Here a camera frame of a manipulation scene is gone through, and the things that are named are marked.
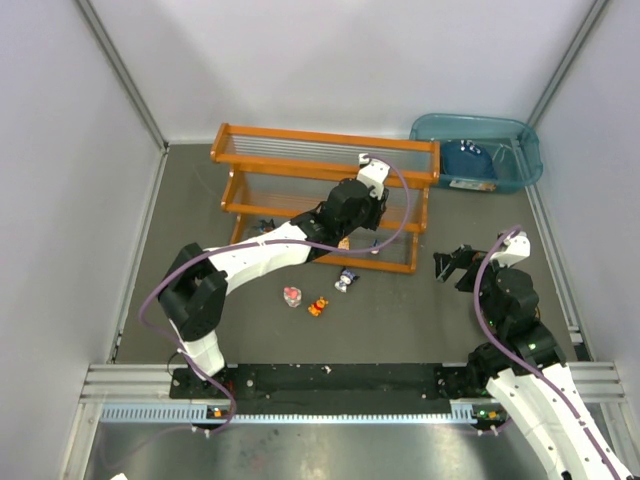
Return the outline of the orange rabbit toy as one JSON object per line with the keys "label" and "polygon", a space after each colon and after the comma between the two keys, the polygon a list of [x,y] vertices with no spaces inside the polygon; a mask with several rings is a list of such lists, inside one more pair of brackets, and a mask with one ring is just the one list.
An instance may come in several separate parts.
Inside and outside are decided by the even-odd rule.
{"label": "orange rabbit toy", "polygon": [[349,250],[350,249],[350,240],[348,237],[343,238],[339,244],[338,248],[341,250]]}

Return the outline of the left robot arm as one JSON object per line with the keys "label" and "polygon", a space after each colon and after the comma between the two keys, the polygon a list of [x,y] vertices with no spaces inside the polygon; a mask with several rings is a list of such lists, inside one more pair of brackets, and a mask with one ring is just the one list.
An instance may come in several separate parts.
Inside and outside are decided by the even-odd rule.
{"label": "left robot arm", "polygon": [[184,247],[170,273],[204,253],[209,256],[171,279],[157,299],[196,376],[212,377],[225,366],[216,329],[229,293],[281,268],[312,262],[359,228],[377,229],[387,198],[382,180],[360,175],[340,181],[317,207],[266,234],[227,247]]}

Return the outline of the aluminium frame rail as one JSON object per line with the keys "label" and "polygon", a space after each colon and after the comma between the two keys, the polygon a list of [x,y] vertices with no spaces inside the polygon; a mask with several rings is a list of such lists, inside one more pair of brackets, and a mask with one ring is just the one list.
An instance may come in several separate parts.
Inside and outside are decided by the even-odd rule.
{"label": "aluminium frame rail", "polygon": [[170,393],[181,382],[173,371],[181,365],[164,364],[92,364],[88,367],[80,393],[80,403],[168,403],[210,404],[228,407],[222,398],[171,398]]}

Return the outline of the teal plastic bin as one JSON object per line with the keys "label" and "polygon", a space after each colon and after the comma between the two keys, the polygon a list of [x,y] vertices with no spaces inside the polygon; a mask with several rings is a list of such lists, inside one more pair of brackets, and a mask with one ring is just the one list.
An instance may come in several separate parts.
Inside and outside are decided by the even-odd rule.
{"label": "teal plastic bin", "polygon": [[413,122],[409,138],[413,141],[437,141],[440,149],[448,141],[471,140],[491,154],[496,179],[446,175],[442,172],[440,154],[440,188],[513,194],[535,184],[543,173],[537,133],[517,120],[431,113]]}

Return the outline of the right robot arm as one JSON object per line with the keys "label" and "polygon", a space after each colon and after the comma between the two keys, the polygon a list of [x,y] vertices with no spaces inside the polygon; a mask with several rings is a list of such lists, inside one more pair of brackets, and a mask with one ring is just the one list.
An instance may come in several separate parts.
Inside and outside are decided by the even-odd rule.
{"label": "right robot arm", "polygon": [[586,408],[566,356],[543,324],[531,276],[516,269],[530,254],[529,241],[514,236],[489,252],[461,245],[434,256],[435,277],[445,282],[462,271],[455,287],[473,296],[486,343],[465,366],[437,373],[440,393],[449,399],[491,397],[506,417],[481,413],[484,434],[513,424],[550,479],[631,479]]}

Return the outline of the black white Kuromi toy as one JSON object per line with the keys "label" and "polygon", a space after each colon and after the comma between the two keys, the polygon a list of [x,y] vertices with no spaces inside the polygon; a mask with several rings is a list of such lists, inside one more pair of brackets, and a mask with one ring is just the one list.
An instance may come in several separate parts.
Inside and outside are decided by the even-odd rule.
{"label": "black white Kuromi toy", "polygon": [[347,267],[340,271],[338,279],[334,283],[334,288],[341,293],[346,293],[349,287],[356,282],[360,276]]}

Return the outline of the blue donkey toy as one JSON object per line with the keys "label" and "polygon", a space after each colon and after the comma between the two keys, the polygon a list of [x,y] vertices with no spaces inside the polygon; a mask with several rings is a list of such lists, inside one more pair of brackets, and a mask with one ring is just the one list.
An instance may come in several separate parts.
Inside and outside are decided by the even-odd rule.
{"label": "blue donkey toy", "polygon": [[370,248],[370,254],[371,255],[378,255],[380,253],[380,244],[381,242],[378,239],[375,239],[373,241],[373,243],[371,244]]}

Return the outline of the black and yellow toy figure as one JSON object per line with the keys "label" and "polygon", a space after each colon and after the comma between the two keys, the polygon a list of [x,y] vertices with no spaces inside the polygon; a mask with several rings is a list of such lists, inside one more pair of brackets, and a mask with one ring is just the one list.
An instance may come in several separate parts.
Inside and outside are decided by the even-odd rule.
{"label": "black and yellow toy figure", "polygon": [[256,235],[263,235],[263,234],[270,233],[275,229],[276,229],[276,224],[273,219],[269,219],[269,220],[260,219],[258,223],[251,228],[251,231],[254,232]]}

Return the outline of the orange wooden shelf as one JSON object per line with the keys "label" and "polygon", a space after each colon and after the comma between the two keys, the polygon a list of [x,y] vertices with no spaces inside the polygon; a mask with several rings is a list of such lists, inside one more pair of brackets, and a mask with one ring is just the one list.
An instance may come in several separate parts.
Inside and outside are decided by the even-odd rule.
{"label": "orange wooden shelf", "polygon": [[223,123],[211,147],[213,162],[229,166],[228,181],[221,208],[236,215],[230,242],[239,242],[250,216],[290,218],[312,208],[319,199],[309,190],[295,194],[281,188],[270,194],[257,194],[249,175],[297,178],[305,181],[338,182],[354,177],[359,169],[358,155],[389,160],[400,170],[408,188],[417,193],[409,202],[409,219],[402,224],[399,208],[385,214],[381,227],[400,229],[410,236],[406,262],[377,260],[370,254],[352,256],[341,250],[319,259],[323,264],[413,274],[417,268],[420,235],[426,231],[429,190],[440,179],[441,143],[378,137],[248,127]]}

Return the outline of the pink heart flower toy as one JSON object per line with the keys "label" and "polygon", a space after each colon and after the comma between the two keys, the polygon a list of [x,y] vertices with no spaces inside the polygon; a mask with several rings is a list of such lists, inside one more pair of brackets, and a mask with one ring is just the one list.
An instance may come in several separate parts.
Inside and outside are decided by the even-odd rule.
{"label": "pink heart flower toy", "polygon": [[296,308],[302,302],[302,292],[297,287],[285,287],[283,289],[283,298],[289,307]]}

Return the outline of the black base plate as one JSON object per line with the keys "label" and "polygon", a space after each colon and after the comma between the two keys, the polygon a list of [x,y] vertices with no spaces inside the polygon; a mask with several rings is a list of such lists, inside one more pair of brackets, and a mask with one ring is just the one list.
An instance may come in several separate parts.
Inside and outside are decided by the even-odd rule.
{"label": "black base plate", "polygon": [[241,413],[443,413],[489,396],[466,366],[238,364],[214,375]]}

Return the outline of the yellow bear toy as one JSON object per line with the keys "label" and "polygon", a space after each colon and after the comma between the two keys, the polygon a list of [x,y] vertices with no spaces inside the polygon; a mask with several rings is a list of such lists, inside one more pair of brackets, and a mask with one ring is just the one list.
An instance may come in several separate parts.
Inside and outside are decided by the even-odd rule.
{"label": "yellow bear toy", "polygon": [[307,308],[307,311],[312,316],[319,317],[323,313],[323,311],[325,310],[328,304],[329,304],[329,301],[327,299],[325,299],[324,297],[319,297]]}

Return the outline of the dark blue cap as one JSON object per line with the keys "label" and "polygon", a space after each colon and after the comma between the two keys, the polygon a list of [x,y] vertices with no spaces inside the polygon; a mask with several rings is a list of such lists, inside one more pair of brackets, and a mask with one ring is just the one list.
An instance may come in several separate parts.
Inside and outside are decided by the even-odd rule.
{"label": "dark blue cap", "polygon": [[453,140],[440,149],[442,172],[449,176],[496,179],[491,154],[471,140]]}

